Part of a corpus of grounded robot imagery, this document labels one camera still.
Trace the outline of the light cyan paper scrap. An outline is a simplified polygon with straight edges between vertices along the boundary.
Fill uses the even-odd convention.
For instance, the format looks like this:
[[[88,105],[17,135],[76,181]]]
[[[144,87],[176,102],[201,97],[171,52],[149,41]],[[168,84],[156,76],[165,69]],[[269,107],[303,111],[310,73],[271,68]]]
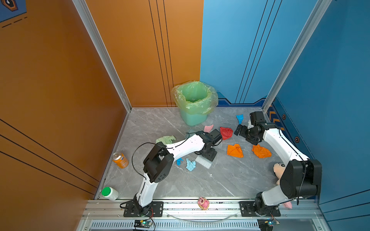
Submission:
[[[187,161],[186,169],[189,171],[193,171],[196,168],[196,162],[191,161],[189,158],[187,158],[186,161]]]

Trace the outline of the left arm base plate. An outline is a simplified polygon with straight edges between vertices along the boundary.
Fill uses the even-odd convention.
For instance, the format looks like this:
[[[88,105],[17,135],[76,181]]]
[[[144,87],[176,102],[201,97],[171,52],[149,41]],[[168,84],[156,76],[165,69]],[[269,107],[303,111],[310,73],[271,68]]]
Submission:
[[[122,203],[120,207],[123,209],[124,217],[138,218],[138,217],[151,217],[157,218],[163,215],[162,201],[154,201],[145,207],[141,207],[134,201],[128,201],[127,203]]]

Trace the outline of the teal hand brush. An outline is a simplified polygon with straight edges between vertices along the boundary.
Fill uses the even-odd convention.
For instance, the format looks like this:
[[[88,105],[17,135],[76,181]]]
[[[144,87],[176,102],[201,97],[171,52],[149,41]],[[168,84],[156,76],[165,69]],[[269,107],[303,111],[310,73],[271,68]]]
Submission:
[[[204,166],[207,169],[209,169],[212,166],[212,163],[213,163],[212,161],[206,159],[205,157],[203,157],[201,155],[197,156],[197,158],[195,159],[195,161],[198,164]]]

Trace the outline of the small blue paper scrap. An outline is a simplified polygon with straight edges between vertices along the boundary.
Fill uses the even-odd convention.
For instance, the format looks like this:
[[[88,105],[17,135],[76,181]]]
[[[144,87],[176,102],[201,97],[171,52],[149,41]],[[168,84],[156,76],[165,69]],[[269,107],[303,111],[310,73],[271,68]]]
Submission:
[[[182,161],[183,161],[183,159],[182,159],[182,158],[177,159],[176,164],[177,164],[178,166],[180,166],[180,165],[181,165],[181,163],[182,163]]]

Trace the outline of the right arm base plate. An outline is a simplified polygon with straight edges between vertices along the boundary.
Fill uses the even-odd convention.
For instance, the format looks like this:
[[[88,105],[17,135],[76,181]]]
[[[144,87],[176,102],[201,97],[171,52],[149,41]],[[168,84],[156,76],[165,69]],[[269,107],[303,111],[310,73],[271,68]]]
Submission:
[[[240,212],[243,217],[280,217],[281,213],[278,206],[258,207],[253,201],[240,201]]]

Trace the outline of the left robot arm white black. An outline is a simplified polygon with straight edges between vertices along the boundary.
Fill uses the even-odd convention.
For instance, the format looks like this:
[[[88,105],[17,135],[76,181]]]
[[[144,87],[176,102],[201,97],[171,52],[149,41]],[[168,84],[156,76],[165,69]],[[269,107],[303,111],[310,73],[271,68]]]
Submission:
[[[183,141],[173,144],[156,143],[143,161],[141,175],[143,181],[138,193],[134,196],[134,208],[139,214],[147,214],[153,202],[153,195],[158,184],[168,177],[172,165],[178,159],[196,153],[209,162],[213,162],[217,151],[215,147],[222,141],[218,130],[211,132],[198,131],[188,135]]]

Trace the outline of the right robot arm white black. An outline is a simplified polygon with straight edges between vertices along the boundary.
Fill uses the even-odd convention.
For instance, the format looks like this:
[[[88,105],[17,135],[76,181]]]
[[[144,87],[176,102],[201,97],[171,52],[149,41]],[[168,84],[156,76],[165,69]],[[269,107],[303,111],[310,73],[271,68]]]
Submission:
[[[319,196],[321,193],[322,164],[312,160],[296,148],[274,123],[267,122],[264,113],[250,113],[247,126],[238,125],[235,135],[240,135],[249,143],[268,143],[278,154],[282,163],[273,167],[278,178],[277,186],[256,195],[252,206],[241,206],[243,210],[257,216],[277,215],[281,204],[294,199]]]

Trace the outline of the teal plastic dustpan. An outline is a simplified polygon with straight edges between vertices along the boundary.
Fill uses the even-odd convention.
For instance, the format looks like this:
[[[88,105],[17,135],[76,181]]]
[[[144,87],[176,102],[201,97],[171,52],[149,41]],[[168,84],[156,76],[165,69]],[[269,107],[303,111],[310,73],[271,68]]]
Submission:
[[[197,131],[193,130],[193,129],[190,129],[189,131],[186,132],[185,134],[185,138],[188,139],[190,137],[192,137],[193,135],[196,135]]]

